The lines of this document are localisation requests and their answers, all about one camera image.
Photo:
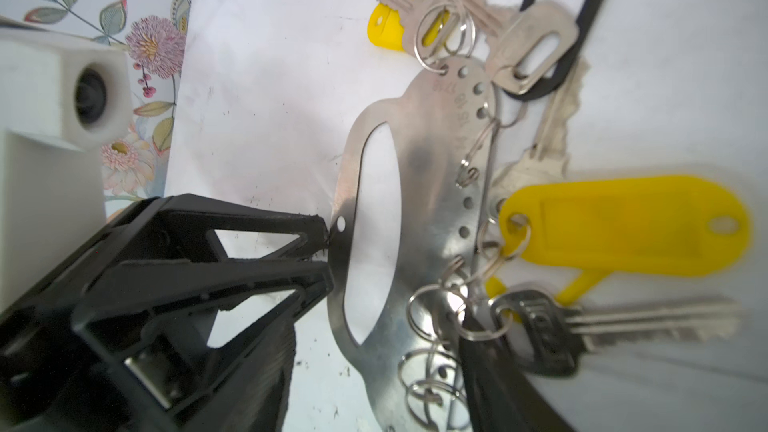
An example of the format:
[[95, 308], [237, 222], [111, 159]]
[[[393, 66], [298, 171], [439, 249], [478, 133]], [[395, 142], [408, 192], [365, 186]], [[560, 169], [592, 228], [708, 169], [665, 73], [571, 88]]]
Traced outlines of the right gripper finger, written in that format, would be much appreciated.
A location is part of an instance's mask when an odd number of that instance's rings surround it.
[[517, 367], [502, 340], [462, 338], [459, 359], [474, 431], [574, 431]]

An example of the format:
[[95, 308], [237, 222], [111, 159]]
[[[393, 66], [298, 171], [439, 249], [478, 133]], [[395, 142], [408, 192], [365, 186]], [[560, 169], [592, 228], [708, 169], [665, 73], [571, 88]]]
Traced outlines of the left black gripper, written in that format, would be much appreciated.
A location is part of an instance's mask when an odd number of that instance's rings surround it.
[[[292, 240], [237, 259], [218, 231]], [[130, 207], [96, 235], [84, 292], [46, 290], [2, 321], [2, 430], [279, 430], [296, 321], [333, 287], [312, 258], [327, 235], [318, 216], [193, 194]], [[218, 313], [273, 292], [279, 303], [209, 345]]]

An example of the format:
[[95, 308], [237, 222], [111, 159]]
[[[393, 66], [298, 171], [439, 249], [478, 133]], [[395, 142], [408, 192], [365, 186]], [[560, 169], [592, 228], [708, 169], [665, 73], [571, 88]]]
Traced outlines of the large yellow key tag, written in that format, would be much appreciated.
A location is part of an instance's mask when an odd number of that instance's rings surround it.
[[580, 270], [555, 299], [576, 303], [614, 272], [700, 277], [747, 251], [750, 214], [729, 189], [665, 175], [524, 187], [502, 203], [502, 255]]

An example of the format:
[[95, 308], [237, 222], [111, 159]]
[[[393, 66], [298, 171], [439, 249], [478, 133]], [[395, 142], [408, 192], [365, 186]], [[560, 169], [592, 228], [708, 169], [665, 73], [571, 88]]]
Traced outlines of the steel key holder plate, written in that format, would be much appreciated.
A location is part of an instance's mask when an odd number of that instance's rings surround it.
[[[329, 243], [334, 288], [328, 316], [336, 343], [359, 372], [385, 431], [450, 427], [462, 405], [450, 288], [466, 290], [483, 218], [496, 109], [493, 85], [475, 58], [444, 59], [402, 96], [368, 106], [341, 160]], [[370, 135], [387, 126], [398, 163], [401, 226], [392, 283], [368, 336], [354, 338], [345, 310], [362, 161]]]

